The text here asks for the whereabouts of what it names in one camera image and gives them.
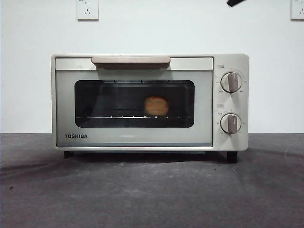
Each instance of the oven window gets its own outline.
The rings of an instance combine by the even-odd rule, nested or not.
[[[172,127],[194,124],[192,81],[98,81],[75,83],[78,127]]]

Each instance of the bread roll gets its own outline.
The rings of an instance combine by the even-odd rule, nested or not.
[[[147,115],[164,116],[168,113],[169,104],[160,96],[149,96],[144,101],[144,109]]]

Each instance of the oven rubber foot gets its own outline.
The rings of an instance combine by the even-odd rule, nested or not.
[[[64,154],[63,154],[63,156],[64,156],[65,159],[67,159],[67,158],[69,158],[69,157],[71,157],[73,155],[74,155],[74,153],[70,152],[70,151],[64,151]]]
[[[237,163],[238,161],[237,151],[227,151],[227,161],[229,163]]]

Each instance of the power outlet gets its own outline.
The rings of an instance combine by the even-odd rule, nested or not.
[[[304,20],[304,0],[291,0],[291,20]]]
[[[98,20],[98,0],[76,0],[78,20]]]

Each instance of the temperature knob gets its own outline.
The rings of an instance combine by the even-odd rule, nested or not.
[[[234,93],[240,89],[242,78],[236,72],[227,73],[222,77],[220,84],[226,92]]]
[[[241,120],[235,114],[226,114],[220,120],[220,126],[224,132],[235,134],[241,128]]]

